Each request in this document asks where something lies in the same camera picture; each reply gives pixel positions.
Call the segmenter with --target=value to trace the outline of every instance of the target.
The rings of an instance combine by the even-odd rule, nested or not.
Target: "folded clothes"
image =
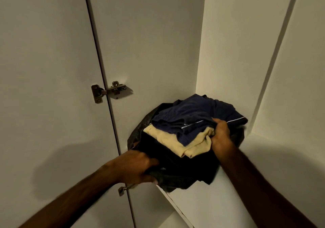
[[[176,155],[183,157],[188,156],[193,158],[201,153],[208,152],[211,148],[210,136],[214,135],[214,129],[206,127],[205,131],[198,133],[193,141],[187,146],[183,146],[176,138],[175,134],[156,129],[152,124],[143,130],[148,135],[151,135],[164,146],[168,147]]]
[[[175,134],[177,140],[187,146],[207,127],[216,128],[216,122],[212,118],[225,120],[230,129],[248,122],[233,105],[206,95],[194,94],[183,101],[177,100],[172,107],[160,111],[151,123],[159,130]]]

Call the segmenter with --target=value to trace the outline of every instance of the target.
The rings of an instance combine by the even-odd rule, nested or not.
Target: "navy blue shirt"
[[[206,95],[194,94],[183,101],[177,100],[173,107],[160,111],[151,123],[157,129],[176,134],[177,140],[186,146],[206,127],[216,127],[212,118],[226,121],[230,129],[248,122],[233,105]]]

